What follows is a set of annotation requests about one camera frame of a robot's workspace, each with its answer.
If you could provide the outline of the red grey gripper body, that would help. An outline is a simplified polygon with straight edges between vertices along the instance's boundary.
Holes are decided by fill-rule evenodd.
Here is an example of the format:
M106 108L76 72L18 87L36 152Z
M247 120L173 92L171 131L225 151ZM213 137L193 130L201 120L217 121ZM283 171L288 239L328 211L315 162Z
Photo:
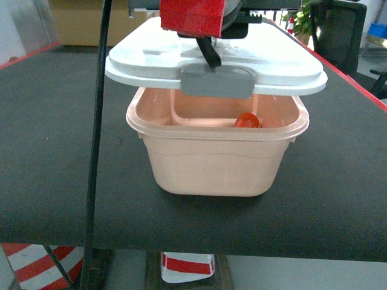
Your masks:
M258 24L261 16L255 11L296 11L302 1L128 1L129 13L134 10L158 10L160 26L187 37L216 37L232 26Z

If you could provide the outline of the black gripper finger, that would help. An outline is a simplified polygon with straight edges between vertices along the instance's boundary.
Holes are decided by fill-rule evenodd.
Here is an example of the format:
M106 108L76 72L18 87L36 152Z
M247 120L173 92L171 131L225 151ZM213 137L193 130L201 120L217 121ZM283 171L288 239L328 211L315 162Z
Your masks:
M221 58L212 45L211 37L197 37L196 42L209 68L217 68L222 65Z

